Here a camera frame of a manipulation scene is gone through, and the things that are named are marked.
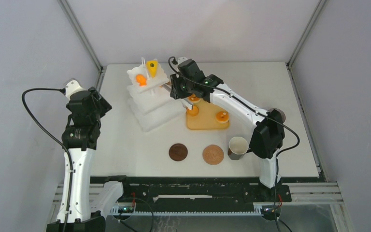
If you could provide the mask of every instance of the white cup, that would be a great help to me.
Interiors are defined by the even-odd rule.
[[[242,137],[233,137],[228,143],[228,156],[232,160],[241,159],[248,151],[248,142]]]

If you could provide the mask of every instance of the stacked white trays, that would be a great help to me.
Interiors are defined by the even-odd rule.
[[[149,77],[144,64],[128,70],[127,74],[132,83],[127,87],[131,96],[128,104],[144,132],[151,131],[186,111],[180,101],[171,98],[170,93],[160,87],[170,81],[160,64],[157,65],[154,78]],[[139,74],[147,78],[146,86],[137,83],[136,76]]]

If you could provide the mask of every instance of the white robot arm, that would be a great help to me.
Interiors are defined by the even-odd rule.
[[[273,195],[275,179],[277,183],[280,182],[280,176],[277,176],[276,154],[285,137],[284,128],[281,125],[283,123],[281,113],[277,110],[268,112],[253,105],[234,93],[228,85],[224,84],[223,80],[215,75],[205,76],[195,61],[181,57],[177,62],[173,58],[169,58],[169,65],[176,74],[170,76],[172,85],[170,96],[175,99],[184,99],[195,94],[236,115],[243,124],[248,126],[253,133],[250,148],[261,158],[259,184],[264,187],[268,197]],[[177,69],[173,68],[170,62],[177,64]]]
[[[105,218],[123,195],[123,185],[118,181],[105,183],[102,192],[89,203],[90,168],[100,136],[100,118],[112,107],[97,90],[84,89],[76,80],[66,84],[65,96],[71,114],[62,134],[68,151],[64,152],[64,188],[57,221],[48,224],[46,231],[65,231],[66,227],[66,231],[104,231]]]

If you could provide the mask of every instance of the dark brown coaster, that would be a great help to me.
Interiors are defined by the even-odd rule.
[[[174,161],[183,161],[188,154],[187,147],[183,144],[174,144],[170,147],[169,155]]]
[[[224,152],[217,145],[209,145],[202,151],[202,158],[207,164],[217,165],[224,159]]]

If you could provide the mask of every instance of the light brown coaster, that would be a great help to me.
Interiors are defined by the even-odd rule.
[[[224,152],[217,145],[209,145],[202,151],[202,158],[207,164],[217,165],[224,159]]]

